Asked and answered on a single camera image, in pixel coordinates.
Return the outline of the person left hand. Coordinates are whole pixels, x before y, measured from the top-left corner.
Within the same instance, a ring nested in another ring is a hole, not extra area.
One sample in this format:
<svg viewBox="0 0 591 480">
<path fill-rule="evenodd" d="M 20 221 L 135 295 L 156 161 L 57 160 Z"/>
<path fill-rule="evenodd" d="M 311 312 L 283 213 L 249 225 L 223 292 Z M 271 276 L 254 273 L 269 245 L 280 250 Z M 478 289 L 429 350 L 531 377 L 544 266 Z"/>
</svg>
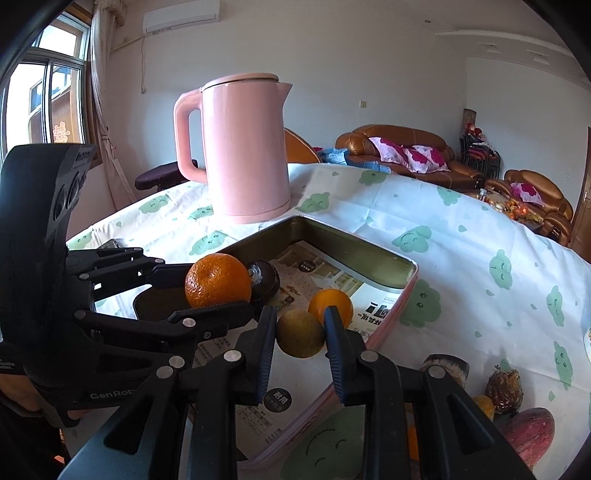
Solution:
<svg viewBox="0 0 591 480">
<path fill-rule="evenodd" d="M 64 427 L 69 421 L 77 425 L 90 412 L 90 409 L 69 410 L 66 413 L 67 421 L 64 421 L 57 409 L 37 391 L 27 376 L 2 374 L 1 392 L 9 400 L 10 406 L 19 406 L 17 412 L 40 413 L 52 426 Z"/>
</svg>

